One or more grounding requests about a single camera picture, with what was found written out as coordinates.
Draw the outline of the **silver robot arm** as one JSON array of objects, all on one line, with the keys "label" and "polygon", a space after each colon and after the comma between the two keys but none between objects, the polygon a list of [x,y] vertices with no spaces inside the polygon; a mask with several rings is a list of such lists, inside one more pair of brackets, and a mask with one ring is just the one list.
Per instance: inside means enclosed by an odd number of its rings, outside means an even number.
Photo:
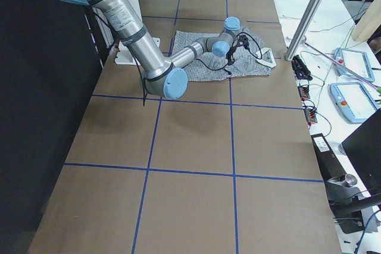
[{"label": "silver robot arm", "polygon": [[59,0],[95,7],[102,11],[116,35],[144,69],[142,87],[150,94],[169,99],[181,97],[188,86],[184,67],[204,53],[229,57],[241,30],[236,17],[224,21],[216,37],[201,37],[170,57],[165,57],[129,0]]}]

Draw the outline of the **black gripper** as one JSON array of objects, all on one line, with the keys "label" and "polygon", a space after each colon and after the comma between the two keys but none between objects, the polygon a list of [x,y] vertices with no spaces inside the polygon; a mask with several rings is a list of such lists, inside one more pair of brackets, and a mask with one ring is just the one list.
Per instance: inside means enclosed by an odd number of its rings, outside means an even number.
[{"label": "black gripper", "polygon": [[236,44],[234,44],[228,51],[226,55],[227,64],[233,65],[233,54],[236,52],[237,48],[243,47],[246,50],[249,50],[249,40],[245,35],[239,35],[237,38]]}]

